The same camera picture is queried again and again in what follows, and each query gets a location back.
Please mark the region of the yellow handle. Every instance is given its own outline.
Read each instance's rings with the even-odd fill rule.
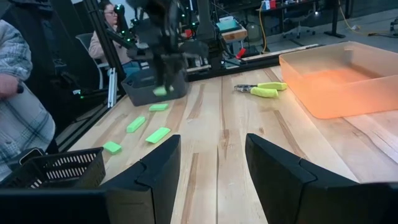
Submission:
[[[275,89],[264,89],[259,87],[254,87],[250,90],[252,95],[260,97],[278,97],[278,91]]]
[[[280,82],[270,82],[270,83],[259,83],[257,85],[259,88],[270,88],[275,90],[286,90],[287,84]]]

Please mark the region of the pliers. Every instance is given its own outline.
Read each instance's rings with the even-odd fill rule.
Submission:
[[[278,97],[278,90],[286,90],[287,84],[281,82],[259,83],[257,85],[236,85],[235,91],[251,93],[260,97]]]

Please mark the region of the glasses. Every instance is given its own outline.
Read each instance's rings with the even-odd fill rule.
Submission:
[[[116,15],[115,12],[104,12],[104,14],[109,14],[109,15],[111,15],[111,16],[115,16],[115,15]]]

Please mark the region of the plastic tub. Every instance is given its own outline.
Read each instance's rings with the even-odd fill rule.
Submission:
[[[187,94],[189,83],[186,79],[186,72],[181,70],[172,83],[174,91],[166,96],[155,96],[153,92],[155,89],[155,70],[149,68],[139,71],[137,75],[127,77],[123,80],[122,86],[133,105],[141,106],[181,98]]]
[[[356,42],[279,56],[282,76],[316,118],[398,110],[398,54]]]

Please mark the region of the plaid shirt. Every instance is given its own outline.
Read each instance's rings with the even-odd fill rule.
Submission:
[[[32,70],[30,50],[21,33],[0,20],[0,74],[28,79]],[[11,173],[7,162],[21,151],[38,147],[46,150],[55,132],[51,115],[22,83],[25,91],[0,100],[0,180]]]

